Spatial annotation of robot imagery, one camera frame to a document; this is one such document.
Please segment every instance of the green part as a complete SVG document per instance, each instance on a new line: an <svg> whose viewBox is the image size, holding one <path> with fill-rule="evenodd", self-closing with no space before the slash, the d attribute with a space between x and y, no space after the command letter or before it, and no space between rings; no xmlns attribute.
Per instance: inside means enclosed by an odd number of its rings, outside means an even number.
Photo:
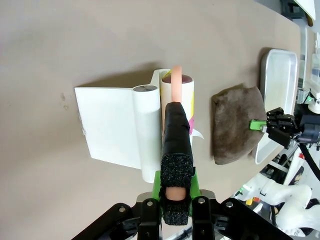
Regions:
<svg viewBox="0 0 320 240"><path fill-rule="evenodd" d="M309 103L311 103L313 101L313 98L311 97L311 96L308 96L307 98L306 98L306 100L304 101L304 104L309 104Z"/></svg>
<svg viewBox="0 0 320 240"><path fill-rule="evenodd" d="M195 174L191 179L190 196L191 196L191 199L195 199L196 197L199 197L201 195L202 194L200 192L199 183L198 183L198 175L197 175L197 171L195 171Z"/></svg>
<svg viewBox="0 0 320 240"><path fill-rule="evenodd" d="M153 189L152 189L152 198L159 201L159 192L160 192L160 171L156 171L154 175Z"/></svg>
<svg viewBox="0 0 320 240"><path fill-rule="evenodd" d="M261 126L267 126L267 121L251 120L249 128L250 130L261 130Z"/></svg>

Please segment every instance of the black cable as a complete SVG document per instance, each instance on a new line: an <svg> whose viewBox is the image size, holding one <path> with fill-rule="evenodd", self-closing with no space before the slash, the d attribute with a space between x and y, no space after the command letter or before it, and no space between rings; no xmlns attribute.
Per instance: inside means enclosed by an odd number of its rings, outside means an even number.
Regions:
<svg viewBox="0 0 320 240"><path fill-rule="evenodd" d="M282 154L279 159L278 164L283 166L285 164L285 162L287 161L287 159L288 159L287 155ZM274 168L271 179L274 180L277 184L283 184L286 179L286 175L287 174L285 172L283 172L277 168Z"/></svg>
<svg viewBox="0 0 320 240"><path fill-rule="evenodd" d="M241 194L241 192L237 191L236 194L234 195L234 197L238 196L239 194Z"/></svg>
<svg viewBox="0 0 320 240"><path fill-rule="evenodd" d="M310 166L312 172L316 176L316 178L320 181L320 169L316 165L315 161L313 160L312 156L310 155L310 152L307 149L307 146L304 144L299 143L299 148L301 149L302 154L304 155L305 161Z"/></svg>
<svg viewBox="0 0 320 240"><path fill-rule="evenodd" d="M271 222L272 222L272 225L277 226L277 224L276 224L275 206L270 206L270 208L271 208Z"/></svg>
<svg viewBox="0 0 320 240"><path fill-rule="evenodd" d="M177 236L174 240L186 240L189 239L192 235L192 227L188 227L185 229L179 236Z"/></svg>

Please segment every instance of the screw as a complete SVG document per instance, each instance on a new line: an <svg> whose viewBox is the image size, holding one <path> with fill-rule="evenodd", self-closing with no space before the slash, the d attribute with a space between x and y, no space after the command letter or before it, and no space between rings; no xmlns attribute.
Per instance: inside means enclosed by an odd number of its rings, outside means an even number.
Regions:
<svg viewBox="0 0 320 240"><path fill-rule="evenodd" d="M203 198L199 198L198 203L203 204L206 200L204 200Z"/></svg>
<svg viewBox="0 0 320 240"><path fill-rule="evenodd" d="M227 208L232 208L234 206L234 204L232 203L232 202L230 202L230 201L228 201L227 203L226 203L226 207Z"/></svg>

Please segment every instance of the white paper roll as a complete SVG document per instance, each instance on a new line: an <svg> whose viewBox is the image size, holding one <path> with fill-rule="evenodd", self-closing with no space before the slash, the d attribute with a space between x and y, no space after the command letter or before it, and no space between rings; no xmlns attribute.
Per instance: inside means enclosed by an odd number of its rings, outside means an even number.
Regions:
<svg viewBox="0 0 320 240"><path fill-rule="evenodd" d="M153 183L162 151L160 91L153 85L136 86L132 98L142 178Z"/></svg>
<svg viewBox="0 0 320 240"><path fill-rule="evenodd" d="M181 87L181 104L183 106L186 118L190 125L190 142L192 144L192 133L194 129L194 94L195 82L183 83ZM161 112L162 112L162 130L164 130L165 112L168 103L171 103L171 83L160 81L160 97L161 97Z"/></svg>

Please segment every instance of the pink label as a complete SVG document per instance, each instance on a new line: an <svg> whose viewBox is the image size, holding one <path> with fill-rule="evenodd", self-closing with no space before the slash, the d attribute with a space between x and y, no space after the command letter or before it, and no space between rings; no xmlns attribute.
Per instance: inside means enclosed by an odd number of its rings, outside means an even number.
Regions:
<svg viewBox="0 0 320 240"><path fill-rule="evenodd" d="M191 119L189 120L189 125L190 125L190 135L191 135L195 125L194 116L192 116Z"/></svg>

